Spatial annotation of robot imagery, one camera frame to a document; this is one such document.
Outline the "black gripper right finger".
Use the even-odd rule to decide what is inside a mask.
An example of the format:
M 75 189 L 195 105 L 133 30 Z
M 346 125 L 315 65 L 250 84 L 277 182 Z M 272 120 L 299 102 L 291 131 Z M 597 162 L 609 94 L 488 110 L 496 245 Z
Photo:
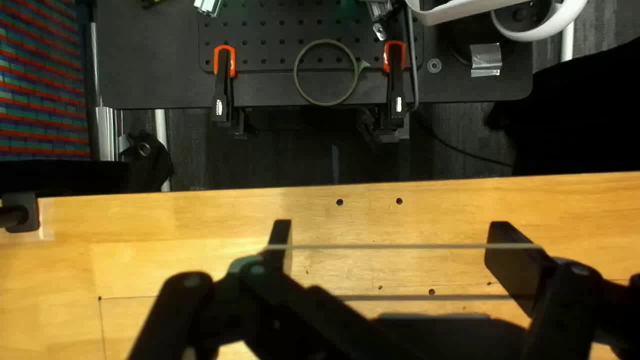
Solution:
M 488 227 L 484 267 L 531 318 L 523 360 L 590 360 L 593 344 L 640 360 L 640 274 L 613 283 L 503 221 Z

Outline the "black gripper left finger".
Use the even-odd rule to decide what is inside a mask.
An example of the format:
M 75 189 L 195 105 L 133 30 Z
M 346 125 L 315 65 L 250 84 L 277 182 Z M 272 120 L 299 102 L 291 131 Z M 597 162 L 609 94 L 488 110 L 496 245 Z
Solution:
M 370 324 L 287 274 L 291 228 L 291 221 L 277 221 L 266 249 L 235 260 L 221 280 L 170 276 L 126 360 L 216 360 L 237 343 L 258 360 L 372 360 Z

